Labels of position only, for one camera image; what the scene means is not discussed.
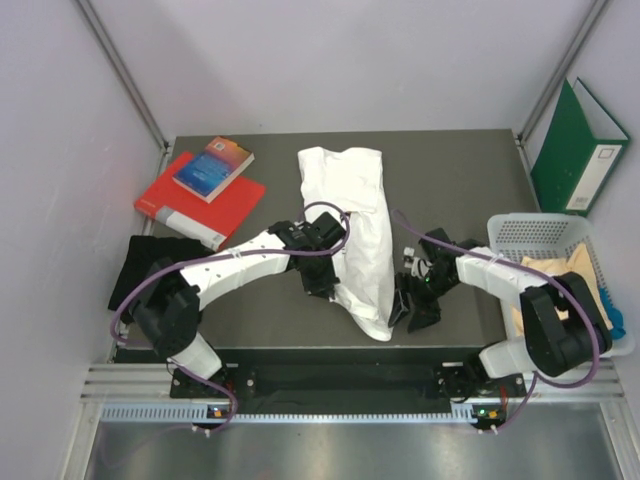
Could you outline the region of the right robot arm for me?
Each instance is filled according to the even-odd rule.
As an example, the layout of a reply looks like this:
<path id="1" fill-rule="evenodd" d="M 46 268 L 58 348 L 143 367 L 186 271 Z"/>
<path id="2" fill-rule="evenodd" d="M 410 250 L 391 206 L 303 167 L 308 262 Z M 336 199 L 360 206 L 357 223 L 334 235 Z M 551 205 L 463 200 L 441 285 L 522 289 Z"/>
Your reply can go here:
<path id="1" fill-rule="evenodd" d="M 487 396 L 504 377 L 531 373 L 556 389 L 589 384 L 600 357 L 612 347 L 603 316 L 582 276 L 551 276 L 514 263 L 472 240 L 454 243 L 443 229 L 417 236 L 431 262 L 419 281 L 419 295 L 431 304 L 459 284 L 478 288 L 516 308 L 524 335 L 487 346 L 470 362 L 466 380 L 476 394 Z"/>

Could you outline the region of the white flower print t-shirt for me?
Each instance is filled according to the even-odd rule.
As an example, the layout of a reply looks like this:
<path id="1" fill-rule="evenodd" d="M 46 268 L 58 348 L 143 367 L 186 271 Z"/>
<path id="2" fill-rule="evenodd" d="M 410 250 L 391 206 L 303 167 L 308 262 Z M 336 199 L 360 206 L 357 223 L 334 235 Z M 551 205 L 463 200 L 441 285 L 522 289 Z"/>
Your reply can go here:
<path id="1" fill-rule="evenodd" d="M 382 153 L 351 147 L 334 152 L 322 147 L 297 154 L 301 173 L 303 204 L 312 222 L 321 213 L 338 218 L 349 216 L 350 235 L 346 246 L 333 256 L 339 283 L 334 302 L 343 307 L 370 338 L 387 342 L 394 298 L 393 239 L 389 209 L 383 185 Z"/>

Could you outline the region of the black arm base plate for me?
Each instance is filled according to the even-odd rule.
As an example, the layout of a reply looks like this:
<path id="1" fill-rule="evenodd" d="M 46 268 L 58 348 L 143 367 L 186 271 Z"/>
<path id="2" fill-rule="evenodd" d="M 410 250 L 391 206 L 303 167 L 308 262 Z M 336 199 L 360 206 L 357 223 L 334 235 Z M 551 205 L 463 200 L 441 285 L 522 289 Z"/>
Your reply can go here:
<path id="1" fill-rule="evenodd" d="M 522 398 L 524 380 L 473 380 L 458 364 L 250 364 L 224 366 L 207 379 L 248 400 L 279 392 L 409 391 L 426 398 Z"/>

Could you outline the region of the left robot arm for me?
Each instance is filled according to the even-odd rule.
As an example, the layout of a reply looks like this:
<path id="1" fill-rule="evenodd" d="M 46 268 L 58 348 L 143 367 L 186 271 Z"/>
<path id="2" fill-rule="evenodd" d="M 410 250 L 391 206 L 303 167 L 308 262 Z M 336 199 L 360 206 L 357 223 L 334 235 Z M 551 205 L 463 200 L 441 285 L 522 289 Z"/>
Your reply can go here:
<path id="1" fill-rule="evenodd" d="M 153 265 L 116 310 L 127 312 L 152 350 L 191 378 L 205 396 L 231 392 L 213 347 L 199 332 L 200 312 L 213 301 L 263 277 L 299 272 L 304 291 L 326 300 L 339 278 L 333 255 L 350 235 L 348 217 L 323 212 L 314 221 L 280 221 L 245 243 L 194 260 Z"/>

